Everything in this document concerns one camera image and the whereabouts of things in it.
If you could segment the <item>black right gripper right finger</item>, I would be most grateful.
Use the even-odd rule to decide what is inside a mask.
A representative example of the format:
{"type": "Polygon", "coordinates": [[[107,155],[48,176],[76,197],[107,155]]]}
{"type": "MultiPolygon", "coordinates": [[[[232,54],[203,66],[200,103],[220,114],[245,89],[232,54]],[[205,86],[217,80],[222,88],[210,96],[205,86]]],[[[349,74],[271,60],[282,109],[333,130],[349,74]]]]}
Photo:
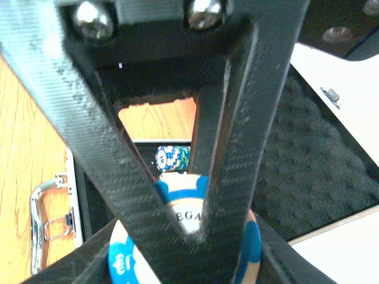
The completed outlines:
{"type": "Polygon", "coordinates": [[[258,283],[334,283],[301,257],[272,227],[255,214],[262,240],[258,283]]]}

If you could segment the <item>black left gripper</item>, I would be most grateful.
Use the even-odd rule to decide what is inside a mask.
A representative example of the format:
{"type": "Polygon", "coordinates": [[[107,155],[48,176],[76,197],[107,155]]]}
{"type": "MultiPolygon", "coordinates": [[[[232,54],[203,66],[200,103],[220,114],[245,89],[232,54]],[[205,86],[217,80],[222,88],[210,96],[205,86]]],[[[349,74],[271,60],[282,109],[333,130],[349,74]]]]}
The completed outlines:
{"type": "Polygon", "coordinates": [[[377,1],[58,1],[61,78],[117,97],[208,85],[273,95],[300,43],[355,57],[377,1]]]}

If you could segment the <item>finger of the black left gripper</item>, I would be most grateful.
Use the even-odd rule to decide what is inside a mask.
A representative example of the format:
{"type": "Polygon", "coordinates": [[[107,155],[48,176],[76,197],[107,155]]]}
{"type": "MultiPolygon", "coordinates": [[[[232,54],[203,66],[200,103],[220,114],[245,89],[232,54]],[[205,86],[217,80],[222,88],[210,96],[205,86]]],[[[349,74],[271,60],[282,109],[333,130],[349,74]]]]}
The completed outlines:
{"type": "Polygon", "coordinates": [[[234,1],[202,239],[239,243],[308,1],[234,1]]]}
{"type": "Polygon", "coordinates": [[[157,277],[166,283],[228,283],[237,264],[237,237],[225,239],[237,216],[220,183],[233,111],[222,109],[213,147],[203,221],[186,235],[153,187],[153,176],[108,105],[87,55],[66,48],[59,1],[1,4],[4,59],[81,162],[157,277]]]}

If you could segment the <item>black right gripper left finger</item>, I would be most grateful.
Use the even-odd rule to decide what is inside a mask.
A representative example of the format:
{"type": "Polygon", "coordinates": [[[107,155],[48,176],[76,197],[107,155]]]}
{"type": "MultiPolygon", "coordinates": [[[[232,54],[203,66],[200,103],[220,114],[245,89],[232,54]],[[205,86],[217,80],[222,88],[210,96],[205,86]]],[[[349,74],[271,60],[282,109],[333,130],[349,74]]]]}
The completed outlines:
{"type": "Polygon", "coordinates": [[[109,222],[79,248],[26,280],[27,283],[111,283],[108,268],[109,222]]]}

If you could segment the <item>blue white poker chip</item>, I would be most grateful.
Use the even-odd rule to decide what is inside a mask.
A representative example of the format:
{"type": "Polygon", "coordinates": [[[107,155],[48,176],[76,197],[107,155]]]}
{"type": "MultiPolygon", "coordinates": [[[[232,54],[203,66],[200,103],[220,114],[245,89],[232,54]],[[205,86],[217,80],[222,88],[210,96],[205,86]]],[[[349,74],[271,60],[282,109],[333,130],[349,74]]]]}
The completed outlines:
{"type": "MultiPolygon", "coordinates": [[[[208,177],[186,172],[161,173],[155,188],[186,234],[200,228],[208,177]]],[[[261,235],[252,211],[249,212],[234,283],[256,283],[261,264],[261,235]]],[[[110,238],[108,267],[112,283],[159,283],[120,221],[110,238]]]]}

